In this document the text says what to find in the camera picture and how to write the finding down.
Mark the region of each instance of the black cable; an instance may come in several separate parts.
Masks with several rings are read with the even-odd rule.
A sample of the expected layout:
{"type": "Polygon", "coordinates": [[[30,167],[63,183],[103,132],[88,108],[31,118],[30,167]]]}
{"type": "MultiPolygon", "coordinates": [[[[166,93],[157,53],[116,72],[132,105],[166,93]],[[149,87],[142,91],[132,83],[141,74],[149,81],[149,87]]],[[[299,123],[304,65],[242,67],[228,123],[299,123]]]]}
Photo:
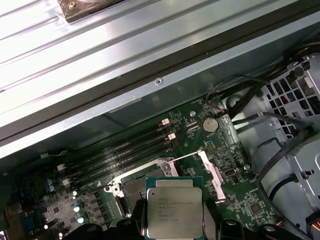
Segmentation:
{"type": "Polygon", "coordinates": [[[297,183],[298,182],[298,178],[295,174],[292,174],[290,176],[288,176],[287,178],[281,180],[280,182],[277,183],[277,185],[274,186],[274,188],[272,189],[272,191],[270,192],[270,195],[269,195],[269,199],[271,201],[274,200],[275,198],[275,195],[277,194],[277,192],[286,184],[288,183],[291,183],[291,182],[295,182],[297,183]]]}
{"type": "Polygon", "coordinates": [[[239,124],[244,124],[244,123],[247,123],[247,122],[250,122],[252,120],[255,120],[257,118],[259,118],[259,114],[253,114],[251,116],[248,116],[246,118],[243,118],[243,119],[240,119],[240,120],[236,120],[236,121],[233,121],[232,124],[235,126],[235,125],[239,125],[239,124]]]}
{"type": "Polygon", "coordinates": [[[214,94],[218,88],[220,88],[223,84],[225,84],[226,82],[228,82],[229,80],[231,79],[235,79],[235,78],[244,78],[244,79],[247,79],[247,80],[252,80],[252,81],[255,81],[255,82],[259,82],[259,83],[263,83],[263,84],[269,84],[268,81],[266,80],[263,80],[263,79],[260,79],[260,78],[257,78],[257,77],[254,77],[254,76],[248,76],[248,75],[245,75],[245,74],[235,74],[235,75],[232,75],[228,78],[226,78],[225,80],[219,82],[216,86],[214,86],[210,92],[205,96],[205,104],[213,107],[214,109],[217,109],[217,110],[222,110],[220,107],[218,106],[215,106],[214,104],[210,103],[209,102],[209,97],[214,94]]]}
{"type": "Polygon", "coordinates": [[[299,52],[301,50],[304,50],[306,48],[312,48],[312,47],[317,47],[317,46],[320,46],[320,41],[319,40],[310,40],[310,41],[306,41],[300,45],[297,45],[297,46],[294,46],[290,49],[288,49],[284,55],[283,55],[283,59],[285,61],[289,61],[294,55],[296,52],[299,52]]]}
{"type": "Polygon", "coordinates": [[[269,199],[263,185],[262,180],[268,174],[268,172],[282,159],[287,153],[289,153],[293,148],[299,145],[306,137],[308,136],[308,131],[306,129],[302,129],[298,135],[294,138],[290,138],[288,143],[280,149],[262,168],[262,171],[257,179],[257,188],[261,193],[261,196],[264,200],[273,208],[275,214],[277,214],[285,227],[291,229],[291,231],[296,234],[298,237],[304,240],[311,240],[311,238],[299,229],[293,222],[291,222],[283,213],[277,208],[277,206],[269,199]]]}
{"type": "MultiPolygon", "coordinates": [[[[273,112],[262,112],[262,114],[264,116],[274,117],[274,118],[279,119],[281,121],[284,121],[284,122],[286,122],[288,124],[293,124],[298,128],[305,128],[308,125],[308,124],[304,123],[303,121],[299,121],[299,120],[293,119],[293,118],[288,117],[288,116],[282,116],[282,115],[279,115],[279,114],[276,114],[276,113],[273,113],[273,112]]],[[[246,117],[244,119],[233,121],[232,123],[233,123],[233,125],[239,125],[239,124],[250,122],[250,121],[255,120],[255,119],[259,118],[259,117],[260,117],[260,115],[256,113],[256,114],[248,116],[248,117],[246,117]]]]}
{"type": "Polygon", "coordinates": [[[259,145],[257,145],[255,147],[255,149],[253,150],[252,155],[251,155],[251,167],[252,167],[252,171],[253,172],[256,172],[256,167],[255,167],[255,162],[256,161],[255,161],[255,159],[256,159],[256,155],[257,155],[259,149],[262,148],[265,145],[268,145],[268,144],[272,143],[273,141],[275,141],[281,148],[283,147],[283,145],[280,143],[278,138],[272,137],[272,138],[260,143],[259,145]]]}

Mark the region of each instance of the metal panel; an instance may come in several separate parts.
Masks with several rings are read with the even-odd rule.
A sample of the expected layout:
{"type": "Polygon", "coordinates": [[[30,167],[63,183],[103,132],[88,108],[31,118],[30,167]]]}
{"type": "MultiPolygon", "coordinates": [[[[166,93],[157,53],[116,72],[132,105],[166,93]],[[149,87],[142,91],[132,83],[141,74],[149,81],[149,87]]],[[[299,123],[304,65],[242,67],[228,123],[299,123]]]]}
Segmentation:
{"type": "Polygon", "coordinates": [[[308,194],[314,211],[320,209],[320,134],[307,139],[292,150],[289,163],[308,194]]]}
{"type": "MultiPolygon", "coordinates": [[[[319,24],[316,24],[319,19],[320,12],[314,13],[297,22],[293,22],[287,26],[171,73],[163,77],[163,84],[161,85],[150,82],[66,120],[57,122],[44,129],[37,130],[35,133],[19,138],[8,144],[4,144],[0,148],[0,158],[39,142],[39,146],[42,146],[43,148],[54,148],[55,141],[52,136],[61,136],[64,131],[68,133],[68,129],[84,122],[86,122],[87,126],[91,125],[92,131],[95,132],[95,121],[97,120],[100,123],[105,121],[106,124],[101,124],[101,126],[104,127],[104,133],[106,134],[97,134],[95,136],[95,140],[97,141],[103,137],[107,137],[107,133],[114,134],[121,128],[125,129],[166,111],[167,109],[182,104],[185,101],[197,98],[206,93],[212,85],[220,82],[229,75],[242,71],[249,72],[253,69],[265,67],[268,63],[277,59],[288,45],[300,41],[305,36],[314,32],[315,29],[319,28],[319,24]],[[270,49],[277,49],[278,51],[269,54],[270,49]],[[118,111],[113,111],[111,114],[108,113],[115,109],[118,109],[118,111]],[[108,114],[104,116],[107,116],[109,120],[113,119],[113,121],[117,123],[117,128],[114,128],[113,131],[112,128],[108,126],[109,121],[107,122],[107,120],[104,120],[104,116],[101,116],[105,113],[108,114]],[[53,140],[41,142],[45,139],[50,139],[50,137],[52,137],[53,140]]],[[[66,147],[70,144],[70,142],[63,137],[59,137],[59,140],[65,141],[66,147]]],[[[74,142],[74,145],[81,147],[93,141],[81,137],[77,140],[77,142],[74,142]]],[[[27,148],[23,150],[19,156],[30,156],[35,154],[35,152],[38,152],[36,146],[32,147],[32,149],[27,148]]],[[[10,160],[9,158],[6,158],[2,160],[2,163],[3,162],[10,163],[10,160]]]]}
{"type": "Polygon", "coordinates": [[[72,24],[55,1],[10,1],[0,127],[295,1],[128,0],[72,24]]]}

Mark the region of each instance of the chip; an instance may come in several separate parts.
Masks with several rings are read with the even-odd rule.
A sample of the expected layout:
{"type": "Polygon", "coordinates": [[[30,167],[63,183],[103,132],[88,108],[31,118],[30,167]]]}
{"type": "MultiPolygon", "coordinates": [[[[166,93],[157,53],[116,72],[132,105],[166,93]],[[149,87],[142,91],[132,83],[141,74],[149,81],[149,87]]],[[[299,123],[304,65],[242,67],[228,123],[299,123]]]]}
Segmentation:
{"type": "Polygon", "coordinates": [[[75,217],[70,218],[70,223],[71,223],[71,224],[73,224],[73,223],[75,223],[75,222],[76,222],[76,218],[75,218],[75,217]]]}
{"type": "Polygon", "coordinates": [[[59,212],[59,208],[58,207],[55,207],[54,209],[53,209],[53,212],[56,214],[56,213],[58,213],[59,212]]]}
{"type": "Polygon", "coordinates": [[[257,214],[261,211],[261,207],[258,202],[249,206],[252,214],[257,214]]]}

